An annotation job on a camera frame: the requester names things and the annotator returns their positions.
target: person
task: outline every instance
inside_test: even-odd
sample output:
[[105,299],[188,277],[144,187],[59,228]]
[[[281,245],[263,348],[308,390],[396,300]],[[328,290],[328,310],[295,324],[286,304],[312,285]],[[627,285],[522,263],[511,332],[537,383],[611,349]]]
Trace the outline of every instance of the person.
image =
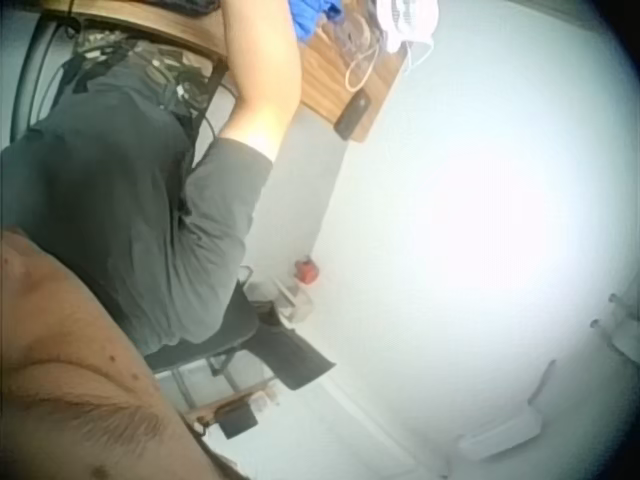
[[219,328],[300,100],[287,1],[222,9],[238,95],[195,167],[202,68],[121,32],[82,36],[49,115],[2,152],[3,478],[242,478],[143,359]]
[[220,327],[300,101],[288,2],[222,9],[238,96],[195,167],[208,107],[197,67],[120,32],[83,35],[52,111],[2,154],[2,225],[78,275],[143,355]]

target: red object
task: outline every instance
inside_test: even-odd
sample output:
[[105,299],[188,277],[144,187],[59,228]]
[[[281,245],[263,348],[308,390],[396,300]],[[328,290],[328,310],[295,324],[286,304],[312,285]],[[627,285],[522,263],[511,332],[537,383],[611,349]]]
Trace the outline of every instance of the red object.
[[305,285],[311,285],[318,279],[320,269],[313,260],[307,258],[296,262],[296,278]]

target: white wall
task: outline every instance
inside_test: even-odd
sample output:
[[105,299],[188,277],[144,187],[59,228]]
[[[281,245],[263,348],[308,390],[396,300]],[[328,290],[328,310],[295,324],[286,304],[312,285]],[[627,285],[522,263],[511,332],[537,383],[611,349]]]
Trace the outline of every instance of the white wall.
[[606,355],[589,322],[637,269],[638,97],[605,36],[506,2],[440,3],[432,57],[347,152],[302,331],[355,394],[446,450],[551,359],[581,373],[572,391],[607,375],[570,359]]

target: gray t-shirt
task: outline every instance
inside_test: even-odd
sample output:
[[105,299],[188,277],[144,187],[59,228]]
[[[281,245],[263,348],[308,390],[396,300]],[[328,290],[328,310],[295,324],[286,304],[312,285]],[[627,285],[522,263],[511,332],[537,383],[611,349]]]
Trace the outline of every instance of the gray t-shirt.
[[65,98],[2,152],[2,226],[93,291],[142,354],[219,328],[271,162],[219,139],[191,169],[176,118],[135,92]]

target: blue object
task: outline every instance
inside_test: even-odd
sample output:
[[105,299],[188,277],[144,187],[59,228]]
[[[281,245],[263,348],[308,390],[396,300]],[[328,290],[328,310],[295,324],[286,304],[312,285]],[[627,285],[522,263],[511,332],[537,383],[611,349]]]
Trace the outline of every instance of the blue object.
[[342,16],[342,0],[289,0],[289,8],[296,36],[301,42],[307,42],[313,36],[323,13],[329,20]]

